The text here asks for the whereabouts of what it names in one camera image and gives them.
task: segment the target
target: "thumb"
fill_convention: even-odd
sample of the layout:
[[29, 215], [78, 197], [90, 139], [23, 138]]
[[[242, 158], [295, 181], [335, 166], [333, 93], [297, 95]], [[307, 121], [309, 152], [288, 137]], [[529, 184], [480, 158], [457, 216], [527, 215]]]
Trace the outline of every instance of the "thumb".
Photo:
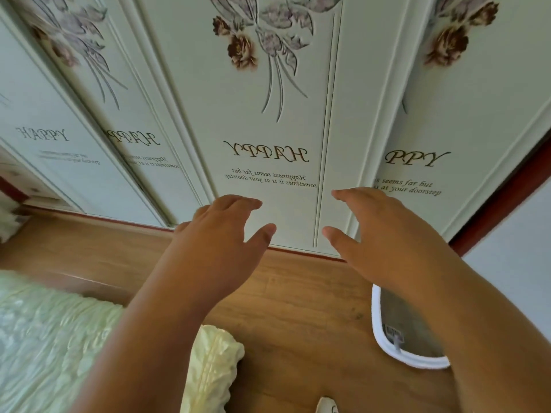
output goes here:
[[336, 227], [326, 226], [321, 230], [321, 233], [343, 258], [351, 262], [354, 258], [356, 247], [359, 245], [358, 242], [345, 235], [342, 230]]
[[258, 261], [264, 255], [266, 249], [272, 241], [272, 236], [275, 234], [277, 227], [273, 223], [269, 223], [264, 227], [258, 229], [258, 231], [252, 235], [252, 237], [247, 242], [249, 250], [251, 250], [255, 258], [258, 257]]

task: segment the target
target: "floor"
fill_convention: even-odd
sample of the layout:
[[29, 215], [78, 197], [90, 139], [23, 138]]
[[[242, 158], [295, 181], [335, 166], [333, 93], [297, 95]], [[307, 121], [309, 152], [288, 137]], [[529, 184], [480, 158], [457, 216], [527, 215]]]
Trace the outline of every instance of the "floor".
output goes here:
[[[170, 241], [160, 235], [34, 216], [0, 247], [0, 268], [128, 304]], [[450, 370], [409, 368], [379, 349], [370, 292], [344, 263], [267, 251], [205, 320], [245, 345], [226, 411], [313, 413], [321, 396], [341, 413], [460, 411]]]

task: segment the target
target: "white wardrobe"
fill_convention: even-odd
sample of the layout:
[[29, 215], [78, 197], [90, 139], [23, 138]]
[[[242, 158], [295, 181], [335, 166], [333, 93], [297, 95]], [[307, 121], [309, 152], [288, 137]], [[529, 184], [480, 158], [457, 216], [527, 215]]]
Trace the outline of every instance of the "white wardrobe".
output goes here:
[[550, 9], [2, 0], [0, 137], [86, 214], [173, 227], [242, 194], [248, 235], [336, 256], [321, 228], [358, 225], [331, 190], [375, 186], [451, 239], [551, 126]]

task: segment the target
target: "right hand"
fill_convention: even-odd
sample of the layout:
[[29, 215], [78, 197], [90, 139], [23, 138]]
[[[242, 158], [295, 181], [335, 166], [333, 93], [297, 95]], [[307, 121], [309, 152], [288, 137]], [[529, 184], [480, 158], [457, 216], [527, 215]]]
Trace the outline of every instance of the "right hand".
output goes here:
[[360, 224], [361, 242], [335, 227], [323, 235], [356, 271], [403, 298], [420, 297], [426, 286], [466, 264], [427, 222], [395, 198], [374, 188], [334, 190]]

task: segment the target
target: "light green bedsheet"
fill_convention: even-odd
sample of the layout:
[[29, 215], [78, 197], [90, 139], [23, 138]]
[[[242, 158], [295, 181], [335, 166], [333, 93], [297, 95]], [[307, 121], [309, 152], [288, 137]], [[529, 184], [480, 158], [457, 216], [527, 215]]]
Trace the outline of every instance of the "light green bedsheet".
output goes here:
[[[124, 309], [0, 271], [0, 412], [62, 413]], [[201, 326], [181, 412], [223, 412], [244, 348]]]

